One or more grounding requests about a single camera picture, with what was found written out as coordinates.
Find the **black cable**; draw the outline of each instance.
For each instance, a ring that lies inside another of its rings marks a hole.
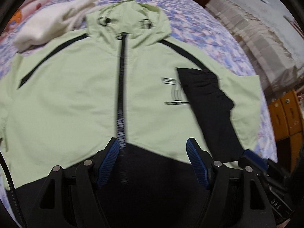
[[[13,198],[13,201],[14,201],[14,204],[15,204],[15,207],[17,209],[17,213],[18,213],[18,216],[20,218],[20,222],[21,222],[21,226],[23,228],[26,228],[26,221],[23,217],[23,214],[22,214],[22,211],[21,211],[21,208],[20,208],[20,204],[19,204],[19,201],[17,199],[17,194],[16,194],[16,190],[15,190],[15,187],[14,187],[14,183],[13,183],[13,179],[12,179],[12,176],[10,174],[10,171],[5,163],[5,160],[0,152],[0,164],[1,164],[1,167],[4,171],[4,174],[6,176],[6,179],[7,179],[7,182],[9,184],[9,188],[11,190],[11,193],[12,193],[12,198]]]

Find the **screw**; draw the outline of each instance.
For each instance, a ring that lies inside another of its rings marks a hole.
[[[89,165],[91,165],[93,162],[92,162],[92,160],[90,160],[90,159],[87,159],[86,161],[84,161],[83,162],[83,164],[85,165],[85,166],[89,166]]]
[[[253,169],[250,166],[246,166],[245,170],[248,171],[248,172],[252,172],[253,171]]]
[[[213,164],[214,164],[216,167],[222,166],[221,161],[218,161],[218,160],[214,161]]]
[[[60,170],[60,166],[59,165],[55,165],[54,167],[53,167],[53,171],[59,171]]]

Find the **white towel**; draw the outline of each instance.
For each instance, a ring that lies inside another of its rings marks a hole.
[[[84,17],[100,9],[97,0],[74,0],[42,9],[26,22],[13,44],[19,52],[32,45],[42,45],[80,27]]]

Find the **blue rubber grip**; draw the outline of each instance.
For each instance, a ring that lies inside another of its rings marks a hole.
[[[190,139],[186,143],[186,151],[196,175],[197,181],[205,189],[208,189],[210,185],[208,181],[208,170]]]
[[[255,162],[261,169],[265,171],[268,170],[268,165],[266,160],[259,157],[256,153],[254,153],[250,149],[244,150],[243,155],[249,158],[251,161]]]
[[[119,153],[119,141],[116,139],[98,169],[99,177],[96,181],[96,184],[99,187],[107,183],[110,173],[117,159],[118,153]]]

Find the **purple floral fabric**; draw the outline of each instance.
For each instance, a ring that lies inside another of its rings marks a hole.
[[[72,0],[51,0],[44,7],[54,3],[67,1]],[[121,0],[99,0],[99,5],[107,5],[118,1]],[[172,27],[171,36],[174,38],[199,47],[211,58],[217,60],[220,64],[224,65],[230,71],[239,76],[255,75],[255,71],[247,56],[231,34],[196,2],[192,0],[136,1],[161,7],[170,20]],[[17,52],[17,49],[12,44],[12,40],[25,22],[26,21],[22,22],[0,45],[0,78],[10,70],[11,59]],[[23,54],[28,55],[34,51],[35,50],[29,50]],[[255,151],[263,158],[271,158],[272,160],[277,161],[272,124],[263,94],[260,115],[260,131],[258,133]],[[2,187],[1,179],[0,199],[5,204],[6,208],[10,210],[5,191]]]

